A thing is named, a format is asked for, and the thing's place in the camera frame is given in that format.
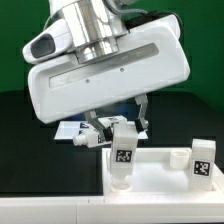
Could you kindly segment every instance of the green wall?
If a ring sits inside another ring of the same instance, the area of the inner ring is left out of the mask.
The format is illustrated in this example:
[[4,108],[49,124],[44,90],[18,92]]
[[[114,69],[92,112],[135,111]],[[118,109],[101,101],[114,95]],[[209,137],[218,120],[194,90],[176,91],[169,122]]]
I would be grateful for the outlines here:
[[[0,6],[0,92],[22,90],[31,66],[21,51],[41,32],[49,16],[48,0],[1,0]],[[165,90],[195,93],[224,114],[224,0],[139,0],[134,6],[174,11],[184,21],[182,45],[191,76]]]

